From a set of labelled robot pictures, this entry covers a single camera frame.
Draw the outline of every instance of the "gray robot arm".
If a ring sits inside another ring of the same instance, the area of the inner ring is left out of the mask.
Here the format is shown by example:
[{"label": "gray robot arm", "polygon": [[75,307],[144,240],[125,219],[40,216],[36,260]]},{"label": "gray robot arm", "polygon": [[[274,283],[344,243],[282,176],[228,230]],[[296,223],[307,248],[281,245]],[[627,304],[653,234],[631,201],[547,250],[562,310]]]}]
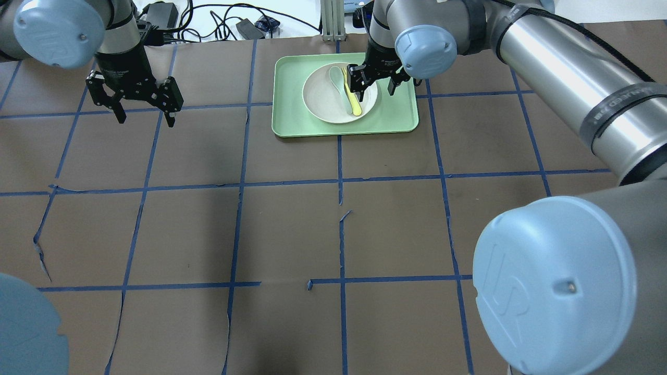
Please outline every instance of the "gray robot arm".
[{"label": "gray robot arm", "polygon": [[99,71],[86,79],[91,98],[121,123],[122,99],[150,103],[164,112],[169,127],[183,106],[176,80],[158,83],[153,76],[131,0],[7,0],[0,5],[0,33],[4,60],[34,57],[69,69],[94,56]]},{"label": "gray robot arm", "polygon": [[374,3],[365,61],[348,66],[361,99],[378,79],[391,93],[491,49],[620,179],[506,212],[482,232],[477,307],[513,373],[667,373],[666,87],[540,16],[551,2]]}]

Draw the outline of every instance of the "white floor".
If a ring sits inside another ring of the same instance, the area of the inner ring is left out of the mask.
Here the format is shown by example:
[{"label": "white floor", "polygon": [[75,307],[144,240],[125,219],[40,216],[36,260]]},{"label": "white floor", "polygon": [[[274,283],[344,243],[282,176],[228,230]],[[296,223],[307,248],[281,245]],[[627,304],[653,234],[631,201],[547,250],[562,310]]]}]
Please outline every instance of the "white floor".
[{"label": "white floor", "polygon": [[[134,0],[139,8],[155,0]],[[172,0],[182,11],[187,6],[187,0]],[[319,24],[319,0],[248,0],[249,4],[258,7],[287,13],[303,19],[314,26]],[[222,0],[194,0],[195,5],[201,4],[230,4],[231,1]],[[202,35],[213,30],[215,24],[209,12],[215,11],[221,16],[227,7],[206,7],[195,10],[191,27]],[[578,23],[597,23],[612,21],[636,21],[642,19],[667,19],[667,0],[556,0],[556,13]],[[229,15],[248,18],[256,21],[261,15],[254,9],[233,8]],[[278,37],[303,37],[317,35],[317,31],[297,21],[280,15],[273,15],[281,22]],[[346,17],[346,31],[348,33],[363,33],[363,29],[352,27],[351,16]]]}]

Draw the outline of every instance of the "blue grid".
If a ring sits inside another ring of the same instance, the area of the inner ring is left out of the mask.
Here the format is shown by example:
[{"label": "blue grid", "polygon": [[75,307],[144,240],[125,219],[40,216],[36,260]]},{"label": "blue grid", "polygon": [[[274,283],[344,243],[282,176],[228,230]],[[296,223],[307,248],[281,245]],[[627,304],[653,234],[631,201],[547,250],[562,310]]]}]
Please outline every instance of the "blue grid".
[{"label": "blue grid", "polygon": [[[318,284],[339,284],[341,290],[341,339],[342,339],[342,368],[343,374],[347,375],[348,373],[348,349],[347,349],[347,313],[346,313],[346,284],[354,283],[383,283],[383,282],[431,282],[431,281],[453,281],[457,285],[457,296],[460,309],[460,319],[462,327],[462,336],[463,336],[463,345],[466,351],[466,360],[468,363],[468,372],[474,374],[474,364],[472,361],[472,351],[470,348],[470,339],[468,337],[468,326],[466,321],[466,307],[463,299],[462,291],[462,280],[472,280],[472,275],[461,274],[458,267],[458,262],[456,259],[456,251],[454,246],[454,239],[452,235],[452,218],[449,207],[449,199],[447,193],[447,181],[449,179],[458,179],[458,178],[479,178],[479,177],[503,177],[503,176],[520,176],[520,175],[539,175],[542,177],[544,182],[545,191],[550,195],[550,189],[548,186],[547,176],[548,175],[562,175],[562,174],[579,174],[579,173],[608,173],[608,169],[595,169],[595,170],[586,170],[586,169],[570,169],[570,170],[553,170],[547,171],[542,165],[542,160],[540,157],[540,152],[538,145],[536,143],[532,126],[530,124],[530,118],[526,111],[526,106],[523,100],[523,94],[533,93],[531,90],[521,90],[518,85],[518,80],[516,74],[512,72],[512,78],[514,80],[515,91],[489,91],[489,92],[476,92],[476,93],[445,93],[445,94],[433,94],[431,92],[430,82],[426,80],[426,89],[427,95],[418,95],[418,99],[426,99],[429,104],[430,111],[430,121],[434,137],[434,145],[436,149],[436,157],[438,161],[439,174],[437,175],[406,175],[406,176],[396,176],[396,177],[371,177],[371,178],[344,178],[343,176],[343,148],[342,148],[342,137],[337,136],[337,152],[338,152],[338,178],[337,179],[312,179],[312,180],[298,180],[298,181],[270,181],[270,182],[254,182],[248,183],[245,182],[245,171],[247,165],[247,150],[248,150],[248,138],[249,138],[249,123],[251,118],[251,109],[253,107],[262,107],[270,106],[273,103],[271,102],[260,102],[253,103],[252,99],[252,87],[253,87],[253,76],[255,69],[255,56],[257,51],[257,41],[253,43],[252,50],[252,59],[251,59],[251,71],[250,71],[250,80],[249,80],[249,90],[246,103],[240,104],[227,104],[227,105],[197,105],[197,106],[185,106],[183,107],[184,111],[189,110],[198,110],[198,109],[212,109],[212,108],[232,108],[232,107],[246,107],[247,109],[247,121],[245,123],[245,135],[243,143],[243,159],[241,165],[241,179],[239,183],[229,183],[225,185],[178,185],[178,186],[155,186],[149,187],[148,182],[151,175],[151,168],[153,163],[153,158],[155,156],[155,149],[157,147],[157,142],[159,138],[159,133],[161,129],[162,114],[154,108],[151,109],[130,109],[127,110],[127,113],[135,112],[150,112],[154,111],[158,113],[157,125],[155,127],[155,136],[153,138],[153,145],[151,148],[151,153],[149,157],[149,163],[145,175],[145,181],[143,187],[130,188],[130,189],[120,189],[120,190],[83,190],[75,191],[68,190],[57,185],[51,186],[50,191],[40,191],[40,192],[5,192],[0,193],[0,197],[6,196],[49,196],[49,203],[45,210],[42,222],[39,226],[38,232],[35,235],[35,243],[38,242],[41,230],[43,229],[44,223],[47,220],[49,209],[53,203],[53,199],[57,195],[71,195],[71,194],[124,194],[124,193],[137,193],[141,192],[141,203],[137,212],[137,219],[135,222],[135,229],[131,241],[130,251],[127,259],[127,266],[125,270],[125,276],[123,278],[123,284],[120,286],[78,286],[78,287],[46,287],[38,288],[42,292],[84,292],[84,291],[120,291],[121,292],[121,317],[123,311],[123,305],[125,301],[125,293],[128,290],[173,290],[173,289],[198,289],[198,288],[227,288],[229,290],[229,299],[227,302],[227,313],[229,316],[229,332],[231,335],[231,323],[232,323],[232,313],[233,313],[233,301],[234,301],[234,290],[236,288],[248,288],[248,287],[258,287],[261,285],[261,282],[236,282],[236,266],[238,259],[238,246],[239,238],[241,235],[241,215],[243,211],[243,193],[246,187],[255,187],[255,186],[279,186],[279,185],[303,185],[303,184],[334,184],[336,183],[339,187],[339,204],[343,203],[344,198],[344,184],[350,182],[363,182],[363,181],[406,181],[406,180],[422,180],[422,179],[438,179],[442,185],[442,198],[444,203],[444,208],[446,212],[446,221],[448,229],[448,240],[450,243],[452,263],[454,266],[454,275],[435,275],[435,276],[397,276],[397,277],[367,277],[367,278],[347,278],[345,275],[345,238],[344,238],[344,219],[349,214],[349,212],[340,220],[340,277],[335,279],[312,279],[308,282],[308,288],[312,288],[314,285]],[[340,42],[336,43],[336,52],[340,52]],[[173,65],[177,55],[177,47],[175,46],[171,58],[171,66],[169,68],[169,74],[173,70]],[[9,95],[10,89],[13,85],[14,79],[19,71],[21,63],[19,62],[13,72],[12,78],[5,90],[5,93],[0,101],[0,109],[4,104],[7,96]],[[59,116],[68,116],[73,115],[75,119],[73,121],[71,131],[69,133],[67,143],[65,144],[65,149],[63,150],[63,155],[59,163],[56,178],[59,177],[61,170],[64,166],[67,150],[69,149],[69,144],[73,137],[77,121],[82,115],[101,115],[108,113],[107,111],[81,111],[83,103],[87,95],[87,89],[84,89],[84,92],[81,96],[81,101],[76,112],[72,113],[42,113],[42,114],[33,114],[33,115],[0,115],[0,119],[22,119],[22,118],[36,118],[36,117],[59,117]],[[435,97],[467,97],[467,96],[489,96],[489,95],[517,95],[522,113],[524,114],[524,119],[526,121],[526,126],[530,134],[531,142],[534,148],[536,155],[536,160],[538,162],[539,170],[537,171],[516,171],[516,172],[492,172],[492,173],[446,173],[444,168],[444,163],[440,154],[440,143],[438,140],[438,133],[436,127],[436,117],[434,113],[433,98]],[[233,257],[231,263],[231,278],[230,282],[222,283],[199,283],[199,284],[150,284],[150,285],[128,285],[129,273],[131,271],[132,259],[134,255],[134,250],[136,246],[137,236],[140,229],[141,217],[143,213],[143,205],[148,192],[154,191],[165,191],[165,190],[189,190],[189,189],[224,189],[224,188],[238,188],[239,189],[239,203],[237,207],[237,219],[234,235],[234,248],[233,248]],[[119,333],[121,324],[121,318],[119,319],[118,331]],[[111,363],[113,360],[113,352],[109,358],[105,374],[108,374],[111,368]],[[223,367],[223,375],[227,373],[227,362]]]}]

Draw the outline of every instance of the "green tray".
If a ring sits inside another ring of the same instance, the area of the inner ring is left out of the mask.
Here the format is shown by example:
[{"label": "green tray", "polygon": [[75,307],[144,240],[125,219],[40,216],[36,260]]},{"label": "green tray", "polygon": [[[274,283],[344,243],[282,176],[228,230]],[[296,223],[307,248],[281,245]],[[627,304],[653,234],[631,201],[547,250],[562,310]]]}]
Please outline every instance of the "green tray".
[{"label": "green tray", "polygon": [[387,92],[388,79],[378,81],[378,101],[362,118],[333,124],[313,116],[303,103],[303,85],[313,71],[330,63],[364,61],[364,53],[287,56],[275,63],[273,117],[271,128],[279,137],[319,135],[404,133],[419,123],[417,99],[412,80],[400,85],[394,96]]}]

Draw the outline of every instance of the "round plate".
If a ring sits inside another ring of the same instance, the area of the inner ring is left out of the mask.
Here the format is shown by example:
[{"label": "round plate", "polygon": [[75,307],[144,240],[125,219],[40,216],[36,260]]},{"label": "round plate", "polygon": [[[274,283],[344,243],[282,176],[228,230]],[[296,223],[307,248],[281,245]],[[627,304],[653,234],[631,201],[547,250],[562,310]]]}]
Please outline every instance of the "round plate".
[{"label": "round plate", "polygon": [[329,69],[338,66],[346,69],[347,63],[332,63],[315,70],[303,85],[303,102],[308,111],[318,119],[330,123],[348,123],[358,120],[371,111],[378,100],[378,83],[375,82],[364,93],[362,114],[350,115],[345,111],[343,98],[329,78]]}]

